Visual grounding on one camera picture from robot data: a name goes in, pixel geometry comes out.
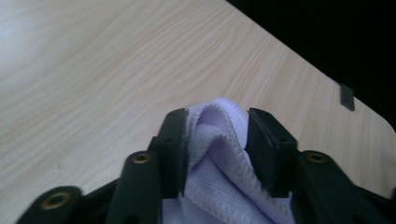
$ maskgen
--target dark floor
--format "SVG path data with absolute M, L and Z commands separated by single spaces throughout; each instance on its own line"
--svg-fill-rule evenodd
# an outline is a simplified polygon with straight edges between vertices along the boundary
M 396 6 L 389 0 L 228 0 L 396 130 Z

